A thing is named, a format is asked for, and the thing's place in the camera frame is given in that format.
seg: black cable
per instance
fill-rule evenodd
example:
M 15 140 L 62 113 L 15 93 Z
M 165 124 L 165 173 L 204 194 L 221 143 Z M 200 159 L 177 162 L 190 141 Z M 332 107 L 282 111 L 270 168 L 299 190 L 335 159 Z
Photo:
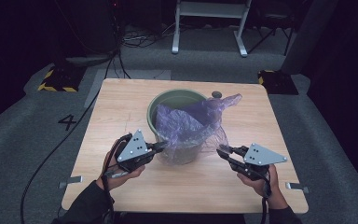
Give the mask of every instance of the black cable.
M 76 38 L 77 41 L 80 43 L 80 45 L 81 45 L 84 49 L 89 50 L 90 52 L 105 55 L 105 57 L 102 58 L 102 59 L 89 60 L 89 61 L 80 62 L 80 63 L 68 61 L 69 64 L 73 65 L 74 67 L 90 67 L 90 66 L 95 66 L 95 65 L 101 64 L 101 63 L 105 63 L 105 62 L 111 60 L 113 57 L 115 57 L 115 55 L 117 54 L 117 49 L 118 49 L 119 46 L 121 45 L 121 42 L 118 41 L 118 40 L 119 40 L 119 36 L 118 36 L 119 30 L 118 30 L 118 25 L 117 25 L 116 17 L 112 14 L 112 10 L 109 10 L 109 14 L 110 14 L 110 16 L 111 16 L 114 20 L 112 21 L 112 18 L 111 18 L 111 17 L 109 17 L 109 19 L 110 19 L 110 22 L 112 23 L 112 26 L 113 26 L 113 28 L 114 28 L 114 36 L 115 36 L 115 40 L 116 40 L 117 46 L 116 46 L 114 49 L 112 49 L 112 50 L 100 52 L 100 51 L 98 51 L 98 50 L 95 50 L 95 49 L 92 49 L 92 48 L 88 47 L 88 46 L 80 39 L 80 37 L 78 36 L 78 34 L 76 33 L 76 31 L 75 31 L 75 29 L 74 29 L 74 26 L 71 24 L 71 22 L 69 22 L 68 18 L 65 16 L 64 12 L 62 11 L 62 8 L 61 8 L 60 4 L 57 2 L 57 0 L 55 0 L 54 2 L 55 2 L 55 4 L 56 4 L 58 10 L 61 12 L 61 14 L 62 14 L 64 20 L 65 20 L 66 23 L 68 24 L 69 28 L 71 29 L 72 33 L 74 34 L 75 38 Z M 107 8 L 110 8 L 110 6 L 109 6 L 109 0 L 106 1 L 106 4 L 107 4 Z
M 138 35 L 135 37 L 131 37 L 131 38 L 125 38 L 125 42 L 123 44 L 123 46 L 128 47 L 128 48 L 146 48 L 149 47 L 153 44 L 155 44 L 158 40 L 163 39 L 162 38 L 157 38 L 155 35 Z M 133 41 L 133 40 L 138 40 L 139 43 L 137 44 L 132 44 L 132 43 L 128 43 L 128 41 Z
M 112 160 L 112 157 L 113 157 L 113 154 L 115 153 L 115 150 L 118 148 L 118 146 L 124 141 L 126 140 L 128 136 L 127 135 L 124 135 L 122 137 L 120 137 L 116 142 L 115 144 L 113 145 L 112 147 L 112 150 L 110 151 L 109 153 L 109 156 L 107 157 L 107 160 L 106 160 L 106 164 L 104 165 L 104 168 L 103 168 L 103 176 L 102 176 L 102 180 L 103 180 L 103 191 L 105 193 L 105 197 L 106 197 L 106 200 L 109 202 L 109 216 L 110 216 L 110 220 L 111 220 L 111 223 L 114 222 L 114 208 L 113 208 L 113 202 L 112 202 L 112 198 L 110 196 L 110 190 L 109 190 L 109 185 L 107 183 L 107 175 L 106 175 L 106 172 L 108 171 L 108 169 L 112 166 L 109 166 L 109 163 L 110 161 Z
M 263 215 L 261 217 L 261 221 L 260 224 L 265 224 L 266 223 L 266 216 L 267 216 L 267 198 L 263 197 L 263 199 L 261 200 L 261 205 L 263 206 Z
M 123 69 L 124 75 L 127 76 L 129 79 L 131 79 L 130 75 L 126 72 L 126 70 L 124 68 L 124 63 L 123 63 L 123 60 L 121 59 L 121 50 L 118 51 L 118 58 L 120 60 L 121 69 Z
M 112 62 L 113 58 L 109 61 L 109 64 L 106 67 L 106 72 L 105 72 L 105 76 L 104 79 L 106 79 L 107 77 L 107 72 L 109 70 L 109 66 L 110 63 Z M 51 150 L 51 152 L 46 156 L 46 158 L 39 164 L 39 166 L 37 167 L 37 169 L 34 171 L 34 174 L 32 175 L 31 179 L 28 181 L 27 186 L 24 189 L 24 192 L 22 193 L 22 197 L 21 197 L 21 205 L 20 205 L 20 217 L 21 217 L 21 224 L 24 224 L 24 202 L 25 202 L 25 196 L 27 194 L 28 188 L 30 188 L 34 178 L 36 177 L 37 173 L 39 173 L 40 169 L 43 167 L 43 165 L 46 163 L 46 161 L 51 157 L 51 155 L 65 142 L 65 140 L 72 134 L 72 132 L 76 129 L 76 127 L 79 125 L 79 123 L 81 122 L 81 120 L 86 116 L 87 112 L 89 111 L 89 109 L 91 108 L 92 104 L 94 103 L 94 101 L 97 99 L 97 96 L 100 93 L 100 90 L 98 90 L 98 92 L 95 94 L 94 98 L 92 99 L 91 103 L 89 103 L 89 106 L 86 108 L 86 110 L 83 112 L 83 114 L 81 115 L 80 119 L 77 121 L 77 123 L 75 124 L 74 128 L 71 129 L 71 131 L 69 131 L 69 133 L 61 140 L 61 142 L 55 147 L 53 148 L 53 150 Z
M 59 216 L 60 216 L 61 209 L 62 209 L 62 205 L 60 205 L 60 207 L 58 208 L 58 211 L 57 211 L 57 217 L 59 217 Z
M 120 78 L 120 76 L 118 75 L 117 70 L 116 70 L 115 62 L 113 62 L 112 65 L 113 65 L 113 69 L 115 70 L 115 74 L 116 74 L 117 78 Z
M 263 214 L 262 214 L 261 221 L 260 221 L 260 224 L 265 224 L 266 216 L 267 216 L 267 199 L 271 195 L 271 185 L 269 183 L 269 171 L 267 171 L 268 178 L 266 178 L 264 175 L 261 175 L 260 173 L 258 173 L 256 171 L 253 171 L 252 169 L 250 169 L 249 171 L 255 175 L 258 175 L 261 179 L 263 179 L 265 181 L 265 184 L 264 184 L 264 194 L 265 195 L 263 195 L 263 199 L 261 201 L 261 205 L 263 207 Z

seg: person's arm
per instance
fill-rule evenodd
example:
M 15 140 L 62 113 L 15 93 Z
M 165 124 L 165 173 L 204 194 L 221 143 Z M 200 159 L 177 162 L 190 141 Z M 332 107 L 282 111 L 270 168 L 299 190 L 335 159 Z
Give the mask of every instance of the person's arm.
M 118 147 L 123 147 L 121 142 L 118 144 Z M 114 166 L 117 162 L 115 160 L 115 153 L 117 148 L 112 148 L 114 150 L 114 155 L 112 160 L 109 162 L 109 167 Z M 103 168 L 108 162 L 110 151 L 106 153 Z M 110 190 L 115 189 L 123 185 L 127 180 L 139 176 L 142 171 L 145 169 L 145 166 L 141 166 L 138 169 L 134 170 L 130 174 L 123 175 L 118 178 L 107 178 L 107 187 Z M 94 223 L 97 220 L 100 220 L 110 207 L 110 203 L 115 201 L 106 197 L 106 194 L 103 190 L 103 174 L 100 177 L 89 184 L 74 200 L 69 210 L 62 217 L 55 218 L 52 221 L 52 224 L 69 224 L 69 223 Z
M 257 194 L 264 195 L 264 180 L 252 181 L 245 175 L 237 173 L 237 177 L 243 184 L 253 188 Z M 284 199 L 278 184 L 278 174 L 275 165 L 269 166 L 269 183 L 271 195 L 267 198 L 269 223 L 270 224 L 300 224 L 301 220 L 293 212 L 287 201 Z

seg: purple plastic bag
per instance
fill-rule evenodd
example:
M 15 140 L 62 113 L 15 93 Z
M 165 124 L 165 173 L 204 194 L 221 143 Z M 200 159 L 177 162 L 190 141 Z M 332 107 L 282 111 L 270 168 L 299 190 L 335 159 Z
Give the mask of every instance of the purple plastic bag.
M 181 109 L 157 106 L 156 130 L 167 146 L 159 158 L 166 164 L 185 164 L 201 152 L 215 152 L 220 144 L 228 145 L 221 127 L 223 111 L 236 105 L 242 96 L 210 98 Z

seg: wooden table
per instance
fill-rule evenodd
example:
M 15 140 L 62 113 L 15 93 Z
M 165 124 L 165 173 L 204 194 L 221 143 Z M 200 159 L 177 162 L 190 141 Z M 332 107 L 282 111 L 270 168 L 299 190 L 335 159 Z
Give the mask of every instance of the wooden table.
M 240 93 L 242 99 L 223 112 L 222 126 L 233 147 L 255 142 L 287 157 L 277 164 L 280 187 L 296 213 L 306 213 L 308 204 L 300 190 L 287 189 L 285 182 L 298 183 L 281 130 L 263 86 L 214 82 L 106 79 L 92 112 L 72 176 L 82 183 L 68 185 L 62 207 L 68 209 L 76 196 L 96 179 L 106 152 L 126 133 L 143 131 L 146 142 L 155 135 L 146 121 L 149 103 L 171 89 L 191 89 L 205 96 L 221 91 L 223 97 Z M 244 186 L 227 161 L 217 153 L 182 166 L 166 166 L 153 159 L 141 176 L 113 189 L 116 211 L 180 213 L 259 213 L 261 197 Z

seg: gray floor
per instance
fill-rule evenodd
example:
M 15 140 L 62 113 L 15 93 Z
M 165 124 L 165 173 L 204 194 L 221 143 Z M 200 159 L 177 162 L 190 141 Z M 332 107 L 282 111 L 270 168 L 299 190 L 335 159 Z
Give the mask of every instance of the gray floor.
M 243 34 L 247 48 L 259 38 L 254 30 Z M 231 29 L 187 30 L 181 34 L 177 55 L 171 54 L 169 35 L 146 48 L 123 47 L 122 60 L 130 76 L 131 71 L 148 70 L 148 74 L 154 71 L 156 75 L 170 71 L 171 80 L 257 83 L 259 70 L 281 67 L 284 44 L 285 38 L 278 32 L 242 58 Z M 118 58 L 114 64 L 121 69 Z M 104 63 L 88 68 L 79 92 L 37 91 L 50 68 L 47 65 L 26 84 L 26 96 L 1 114 L 0 223 L 20 222 L 21 195 L 28 180 L 68 134 L 58 120 L 70 114 L 79 120 L 95 92 L 96 77 L 106 66 Z M 150 78 L 133 74 L 134 78 Z M 299 95 L 270 95 L 269 99 L 299 180 L 310 188 L 306 194 L 310 210 L 299 216 L 304 223 L 358 223 L 358 174 L 307 96 L 310 81 L 302 75 L 293 75 L 293 80 Z M 57 216 L 64 194 L 58 183 L 72 172 L 91 112 L 92 109 L 34 179 L 25 200 L 26 223 L 49 223 Z M 245 217 L 247 223 L 259 223 L 261 218 L 260 214 Z

